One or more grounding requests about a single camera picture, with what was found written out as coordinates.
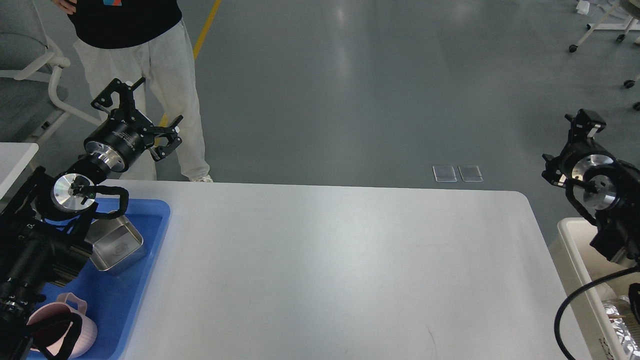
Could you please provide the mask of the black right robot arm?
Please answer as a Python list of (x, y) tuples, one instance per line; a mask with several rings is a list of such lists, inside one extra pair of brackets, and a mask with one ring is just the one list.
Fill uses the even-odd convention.
[(639, 170), (617, 159), (595, 141), (606, 121), (595, 111), (579, 109), (566, 114), (570, 128), (560, 155), (542, 155), (541, 175), (547, 183), (564, 189), (567, 201), (597, 231), (590, 246), (613, 264), (631, 263), (610, 275), (601, 276), (572, 291), (559, 306), (553, 333), (563, 356), (572, 360), (560, 326), (570, 303), (596, 286), (639, 271)]

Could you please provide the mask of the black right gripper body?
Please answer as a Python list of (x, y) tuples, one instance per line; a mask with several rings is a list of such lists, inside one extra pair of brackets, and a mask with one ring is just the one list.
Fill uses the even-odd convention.
[(617, 158), (594, 142), (567, 144), (558, 155), (558, 171), (561, 175), (558, 186), (565, 186), (569, 179), (586, 183), (586, 173), (596, 167), (613, 164)]

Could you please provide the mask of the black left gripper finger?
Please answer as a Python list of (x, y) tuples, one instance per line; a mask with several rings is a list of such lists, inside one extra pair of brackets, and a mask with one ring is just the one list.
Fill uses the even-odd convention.
[[(120, 79), (114, 78), (110, 83), (101, 91), (94, 100), (91, 101), (91, 106), (99, 111), (105, 112), (107, 118), (101, 123), (102, 126), (107, 125), (111, 119), (120, 118), (127, 124), (135, 124), (137, 126), (145, 126), (146, 116), (139, 111), (135, 104), (134, 91), (142, 84), (146, 82), (144, 76), (140, 77), (136, 82), (123, 82)], [(113, 94), (118, 94), (118, 106), (115, 109), (111, 109), (114, 105)], [(115, 116), (116, 112), (122, 113), (121, 117)]]
[(179, 135), (179, 125), (183, 118), (182, 115), (178, 115), (168, 127), (145, 127), (145, 147), (154, 162), (164, 160), (183, 143)]

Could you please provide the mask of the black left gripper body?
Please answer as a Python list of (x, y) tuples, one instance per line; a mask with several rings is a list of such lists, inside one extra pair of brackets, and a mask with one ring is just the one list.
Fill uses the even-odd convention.
[(85, 139), (84, 149), (105, 162), (113, 173), (125, 173), (151, 147), (151, 135), (143, 133), (151, 127), (148, 119), (112, 118)]

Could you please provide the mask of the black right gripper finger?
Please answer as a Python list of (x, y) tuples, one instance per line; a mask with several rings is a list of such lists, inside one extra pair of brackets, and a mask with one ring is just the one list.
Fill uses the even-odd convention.
[(542, 178), (552, 186), (558, 188), (567, 187), (567, 158), (562, 155), (553, 156), (550, 153), (543, 153), (542, 159), (545, 162)]
[(607, 123), (596, 111), (581, 108), (576, 115), (565, 114), (564, 118), (570, 123), (564, 150), (585, 148), (605, 151), (605, 148), (595, 141), (595, 135), (605, 130)]

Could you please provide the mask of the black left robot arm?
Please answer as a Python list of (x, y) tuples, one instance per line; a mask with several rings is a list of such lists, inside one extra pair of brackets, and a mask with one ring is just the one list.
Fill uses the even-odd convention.
[(86, 241), (94, 220), (125, 214), (130, 194), (105, 186), (111, 173), (125, 173), (148, 151), (158, 162), (180, 146), (177, 116), (155, 126), (136, 108), (136, 82), (113, 79), (93, 100), (107, 120), (84, 140), (85, 154), (51, 177), (35, 168), (1, 212), (1, 358), (25, 360), (32, 347), (48, 360), (68, 360), (85, 321), (68, 312), (29, 323), (45, 301), (45, 284), (64, 287), (75, 280), (93, 253)]

